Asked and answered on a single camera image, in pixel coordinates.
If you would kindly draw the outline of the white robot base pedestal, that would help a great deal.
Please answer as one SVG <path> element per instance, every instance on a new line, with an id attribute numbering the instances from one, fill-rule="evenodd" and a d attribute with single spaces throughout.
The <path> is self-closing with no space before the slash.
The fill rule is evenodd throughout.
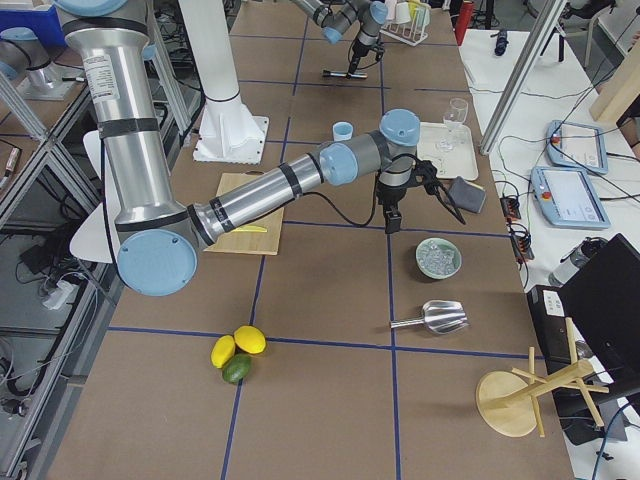
<path id="1" fill-rule="evenodd" d="M 269 119 L 242 101 L 223 3 L 183 1 L 180 8 L 205 97 L 194 159 L 256 165 Z"/>

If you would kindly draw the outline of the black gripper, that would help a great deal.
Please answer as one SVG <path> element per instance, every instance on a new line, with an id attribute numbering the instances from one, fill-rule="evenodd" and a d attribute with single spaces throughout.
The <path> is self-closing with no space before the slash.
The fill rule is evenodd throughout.
<path id="1" fill-rule="evenodd" d="M 399 203 L 406 193 L 407 188 L 402 186 L 389 186 L 383 183 L 378 183 L 376 186 L 377 203 L 383 208 L 386 234 L 394 234 L 401 229 L 402 214 L 399 212 Z"/>
<path id="2" fill-rule="evenodd" d="M 370 44 L 364 44 L 361 41 L 354 41 L 351 46 L 351 57 L 349 60 L 348 75 L 354 75 L 358 68 L 360 60 L 366 57 L 371 50 Z"/>

